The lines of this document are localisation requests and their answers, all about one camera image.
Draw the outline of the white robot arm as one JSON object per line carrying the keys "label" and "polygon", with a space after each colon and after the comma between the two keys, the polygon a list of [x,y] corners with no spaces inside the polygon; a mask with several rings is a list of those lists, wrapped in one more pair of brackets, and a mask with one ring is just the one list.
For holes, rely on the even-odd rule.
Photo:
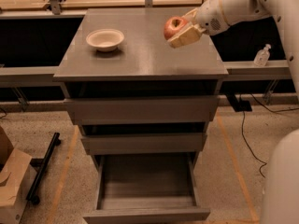
{"label": "white robot arm", "polygon": [[[173,48],[217,35],[242,21],[271,17],[299,95],[299,0],[206,0],[183,16],[170,18],[164,38]],[[260,224],[299,224],[299,131],[275,146],[267,164]]]}

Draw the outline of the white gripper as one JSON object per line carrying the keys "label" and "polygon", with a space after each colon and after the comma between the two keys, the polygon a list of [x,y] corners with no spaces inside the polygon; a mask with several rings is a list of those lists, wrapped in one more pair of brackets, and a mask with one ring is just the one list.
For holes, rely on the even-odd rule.
{"label": "white gripper", "polygon": [[197,42],[202,34],[217,35],[230,28],[221,0],[206,0],[203,5],[190,10],[182,18],[190,23],[167,40],[174,49]]}

